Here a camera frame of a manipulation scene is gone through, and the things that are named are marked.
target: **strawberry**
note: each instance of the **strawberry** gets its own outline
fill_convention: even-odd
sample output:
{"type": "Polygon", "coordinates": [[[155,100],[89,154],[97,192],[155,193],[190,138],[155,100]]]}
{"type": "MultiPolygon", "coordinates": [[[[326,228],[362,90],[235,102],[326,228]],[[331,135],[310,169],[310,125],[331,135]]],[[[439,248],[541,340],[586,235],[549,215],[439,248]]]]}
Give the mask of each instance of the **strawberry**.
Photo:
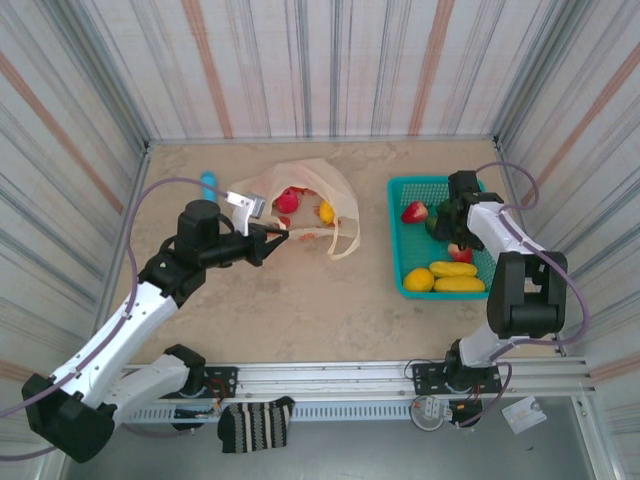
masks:
{"type": "Polygon", "coordinates": [[[454,262],[463,262],[463,263],[471,263],[473,260],[473,252],[471,248],[467,247],[464,250],[460,250],[460,247],[455,243],[449,244],[447,248],[447,252],[451,256],[451,259],[454,262]]]}
{"type": "Polygon", "coordinates": [[[421,223],[429,216],[427,206],[422,202],[412,202],[402,214],[400,219],[404,223],[421,223]]]}
{"type": "Polygon", "coordinates": [[[291,188],[287,188],[282,192],[282,195],[275,201],[275,206],[280,213],[293,213],[298,209],[298,205],[300,205],[300,199],[291,188]]]}

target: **teal plastic basket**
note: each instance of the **teal plastic basket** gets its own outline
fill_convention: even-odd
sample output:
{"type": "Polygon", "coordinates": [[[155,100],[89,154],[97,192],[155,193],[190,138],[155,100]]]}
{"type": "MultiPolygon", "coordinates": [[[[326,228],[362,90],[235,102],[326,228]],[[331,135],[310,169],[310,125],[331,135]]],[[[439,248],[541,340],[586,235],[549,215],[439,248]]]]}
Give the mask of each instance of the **teal plastic basket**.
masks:
{"type": "MultiPolygon", "coordinates": [[[[484,191],[482,182],[478,182],[484,191]]],[[[429,206],[429,215],[436,215],[436,207],[449,198],[449,180],[444,176],[396,177],[389,181],[389,218],[391,245],[395,267],[396,286],[409,298],[425,300],[478,300],[489,296],[496,264],[486,250],[473,252],[473,264],[478,267],[478,278],[487,287],[477,293],[410,292],[402,281],[415,268],[428,268],[437,261],[451,261],[448,242],[438,242],[427,233],[423,223],[402,223],[400,217],[411,202],[422,201],[429,206]]]]}

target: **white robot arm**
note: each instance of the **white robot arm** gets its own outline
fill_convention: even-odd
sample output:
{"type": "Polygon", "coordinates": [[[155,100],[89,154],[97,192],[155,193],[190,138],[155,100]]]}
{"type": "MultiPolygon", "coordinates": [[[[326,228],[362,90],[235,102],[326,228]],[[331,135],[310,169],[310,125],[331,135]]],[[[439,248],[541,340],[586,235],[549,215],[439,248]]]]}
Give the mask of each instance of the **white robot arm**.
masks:
{"type": "Polygon", "coordinates": [[[216,203],[189,203],[178,219],[177,234],[162,244],[139,273],[134,305],[127,309],[127,297],[73,358],[49,378],[36,374],[23,386],[26,400],[73,375],[58,390],[28,406],[27,417],[33,431],[74,460],[93,458],[114,429],[145,405],[169,393],[192,395],[202,389],[205,359],[182,345],[165,350],[151,365],[118,377],[149,335],[204,283],[208,268],[227,267],[238,260],[261,266],[288,238],[285,230],[249,223],[251,217],[262,215],[264,199],[227,192],[226,200],[235,206],[232,221],[216,203]],[[221,233],[220,223],[230,231],[221,233]],[[268,241],[267,234],[275,238],[268,241]],[[113,335],[123,317],[124,323],[113,335]],[[109,337],[96,355],[98,345],[109,337]]]}
{"type": "MultiPolygon", "coordinates": [[[[425,392],[468,391],[491,383],[495,359],[514,342],[562,329],[567,285],[534,254],[544,248],[514,222],[502,199],[481,191],[476,172],[459,171],[449,176],[449,199],[438,209],[436,238],[462,248],[486,248],[496,270],[487,300],[488,322],[454,342],[440,367],[415,364],[414,377],[421,380],[425,392]],[[525,291],[527,279],[537,287],[535,291],[525,291]]],[[[544,253],[566,271],[564,255],[544,253]]]]}

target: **black and white sock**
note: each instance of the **black and white sock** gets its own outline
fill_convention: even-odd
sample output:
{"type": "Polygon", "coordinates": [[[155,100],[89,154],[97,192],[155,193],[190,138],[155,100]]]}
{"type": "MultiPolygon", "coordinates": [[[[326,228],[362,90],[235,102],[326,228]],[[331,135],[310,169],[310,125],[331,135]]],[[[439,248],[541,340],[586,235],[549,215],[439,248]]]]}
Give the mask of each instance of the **black and white sock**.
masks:
{"type": "Polygon", "coordinates": [[[234,403],[222,412],[218,438],[222,453],[246,453],[287,444],[287,428],[295,402],[282,397],[268,403],[234,403]]]}

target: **table surface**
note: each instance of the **table surface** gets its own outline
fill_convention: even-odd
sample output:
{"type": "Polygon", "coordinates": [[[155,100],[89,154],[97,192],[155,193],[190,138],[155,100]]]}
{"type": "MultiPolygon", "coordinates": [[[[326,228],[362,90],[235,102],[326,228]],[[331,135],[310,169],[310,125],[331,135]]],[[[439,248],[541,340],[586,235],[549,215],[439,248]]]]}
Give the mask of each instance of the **table surface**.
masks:
{"type": "MultiPolygon", "coordinates": [[[[272,165],[322,157],[351,184],[358,198],[361,246],[333,261],[330,237],[288,241],[261,268],[246,262],[209,270],[207,282],[138,351],[150,363],[176,343],[208,362],[373,361],[442,358],[451,343],[486,322],[484,301],[409,300],[397,290],[387,206],[387,182],[403,175],[448,175],[495,160],[489,141],[294,142],[157,147],[145,181],[199,178],[215,172],[226,188],[272,165]]],[[[506,195],[498,168],[480,174],[487,190],[506,195]]],[[[143,203],[132,245],[138,267],[175,234],[178,215],[201,191],[161,187],[143,203]]],[[[130,289],[125,260],[115,295],[130,289]]],[[[519,356],[552,355],[523,347],[519,356]]]]}

